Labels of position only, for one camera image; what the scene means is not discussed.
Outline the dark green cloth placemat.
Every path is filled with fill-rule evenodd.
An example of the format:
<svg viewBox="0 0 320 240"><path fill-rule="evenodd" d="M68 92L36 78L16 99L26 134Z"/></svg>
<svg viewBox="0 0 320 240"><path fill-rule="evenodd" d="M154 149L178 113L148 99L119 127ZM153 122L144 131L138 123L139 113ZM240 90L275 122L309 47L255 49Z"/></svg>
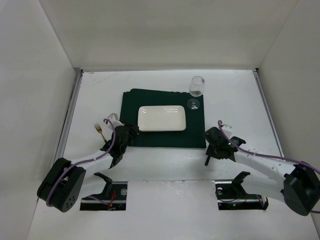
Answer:
<svg viewBox="0 0 320 240"><path fill-rule="evenodd" d="M143 132L132 142L133 147L160 148L206 148L204 97L197 100L199 109L192 110L187 102L191 99L188 92L160 91L133 88L124 92L120 110L120 121L132 125L138 124L138 111L142 106L173 106L185 108L186 129L184 131Z"/></svg>

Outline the white rectangular plate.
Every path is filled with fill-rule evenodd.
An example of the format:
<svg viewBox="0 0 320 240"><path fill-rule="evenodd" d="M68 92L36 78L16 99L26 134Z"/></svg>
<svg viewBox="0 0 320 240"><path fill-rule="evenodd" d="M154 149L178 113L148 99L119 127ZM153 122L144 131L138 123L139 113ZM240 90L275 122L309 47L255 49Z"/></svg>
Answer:
<svg viewBox="0 0 320 240"><path fill-rule="evenodd" d="M181 105L141 106L137 125L142 132L180 132L187 128L185 109Z"/></svg>

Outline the clear wine glass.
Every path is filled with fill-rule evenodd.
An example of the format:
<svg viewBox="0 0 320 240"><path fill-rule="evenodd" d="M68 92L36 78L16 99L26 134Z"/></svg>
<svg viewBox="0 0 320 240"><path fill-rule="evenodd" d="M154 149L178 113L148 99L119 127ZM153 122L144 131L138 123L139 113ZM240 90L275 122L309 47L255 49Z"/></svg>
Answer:
<svg viewBox="0 0 320 240"><path fill-rule="evenodd" d="M200 107L198 98L203 95L205 90L205 79L202 76L194 76L188 90L192 98L188 100L187 106L191 110L197 110Z"/></svg>

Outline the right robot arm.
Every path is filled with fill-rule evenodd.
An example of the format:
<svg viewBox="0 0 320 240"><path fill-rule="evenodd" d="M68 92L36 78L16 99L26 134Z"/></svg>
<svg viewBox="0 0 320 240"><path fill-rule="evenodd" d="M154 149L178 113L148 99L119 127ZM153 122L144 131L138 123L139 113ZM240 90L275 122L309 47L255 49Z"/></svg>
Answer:
<svg viewBox="0 0 320 240"><path fill-rule="evenodd" d="M231 133L232 128L222 123L208 129L203 134L208 142L207 157L231 160L261 175L242 171L233 179L216 181L215 194L219 202L227 204L257 196L264 210L268 206L267 199L272 198L285 203L301 216L313 211L320 200L318 170L306 162L263 154Z"/></svg>

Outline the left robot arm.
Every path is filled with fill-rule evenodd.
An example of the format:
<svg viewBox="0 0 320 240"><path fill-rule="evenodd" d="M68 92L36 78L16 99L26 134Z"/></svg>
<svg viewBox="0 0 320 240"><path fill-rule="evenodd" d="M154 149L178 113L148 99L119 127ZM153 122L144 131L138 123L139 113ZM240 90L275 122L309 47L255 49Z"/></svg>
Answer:
<svg viewBox="0 0 320 240"><path fill-rule="evenodd" d="M122 160L140 130L127 121L107 118L104 121L109 123L112 135L97 153L78 160L61 157L45 176L36 195L48 207L65 213L83 198L96 200L108 207L112 205L117 193L113 189L113 180L102 171L115 167Z"/></svg>

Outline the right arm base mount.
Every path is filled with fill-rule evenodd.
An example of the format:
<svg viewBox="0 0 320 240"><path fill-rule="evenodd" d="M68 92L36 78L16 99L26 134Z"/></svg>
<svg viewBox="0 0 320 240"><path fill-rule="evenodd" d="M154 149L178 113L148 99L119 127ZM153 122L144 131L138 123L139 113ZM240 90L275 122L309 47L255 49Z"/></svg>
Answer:
<svg viewBox="0 0 320 240"><path fill-rule="evenodd" d="M269 206L266 197L249 194L242 187L242 183L250 173L242 171L234 179L215 181L215 196L220 211L262 210Z"/></svg>

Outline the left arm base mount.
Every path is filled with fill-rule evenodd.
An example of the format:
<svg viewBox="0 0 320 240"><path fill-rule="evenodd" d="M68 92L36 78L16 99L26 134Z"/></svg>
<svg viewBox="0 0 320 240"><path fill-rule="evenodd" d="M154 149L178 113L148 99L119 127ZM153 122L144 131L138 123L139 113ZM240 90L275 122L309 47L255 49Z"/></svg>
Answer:
<svg viewBox="0 0 320 240"><path fill-rule="evenodd" d="M125 211L128 182L113 181L102 173L84 180L80 196L80 211Z"/></svg>

